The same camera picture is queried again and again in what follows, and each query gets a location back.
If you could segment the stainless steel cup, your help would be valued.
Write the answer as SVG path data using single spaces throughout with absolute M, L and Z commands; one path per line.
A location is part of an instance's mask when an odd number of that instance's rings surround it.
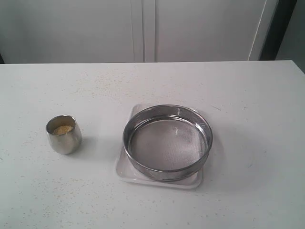
M 53 130 L 61 125 L 71 125 L 73 129 L 63 135 L 53 135 Z M 82 142 L 81 130 L 76 119 L 70 115 L 59 115 L 46 124 L 46 132 L 51 148 L 62 155 L 75 152 Z

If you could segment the yellow millet grain pile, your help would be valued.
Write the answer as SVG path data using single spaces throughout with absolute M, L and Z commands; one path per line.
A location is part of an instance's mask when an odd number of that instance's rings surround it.
M 53 135 L 63 135 L 71 131 L 73 127 L 71 125 L 61 125 L 53 130 Z

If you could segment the white cabinet doors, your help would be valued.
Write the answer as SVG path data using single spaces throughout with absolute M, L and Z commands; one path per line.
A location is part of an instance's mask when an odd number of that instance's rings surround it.
M 3 0 L 6 63 L 258 60 L 275 0 Z

